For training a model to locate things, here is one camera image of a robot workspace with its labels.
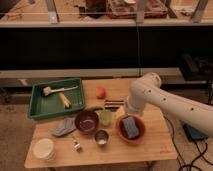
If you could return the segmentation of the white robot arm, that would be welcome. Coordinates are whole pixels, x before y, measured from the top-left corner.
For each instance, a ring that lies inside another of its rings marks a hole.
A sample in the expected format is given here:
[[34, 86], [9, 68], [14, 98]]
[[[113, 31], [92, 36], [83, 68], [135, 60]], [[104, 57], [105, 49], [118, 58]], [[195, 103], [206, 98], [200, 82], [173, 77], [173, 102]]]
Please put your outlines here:
[[150, 103], [213, 138], [213, 106], [169, 93], [161, 84], [160, 76], [153, 72], [134, 80], [125, 99], [125, 112], [138, 114]]

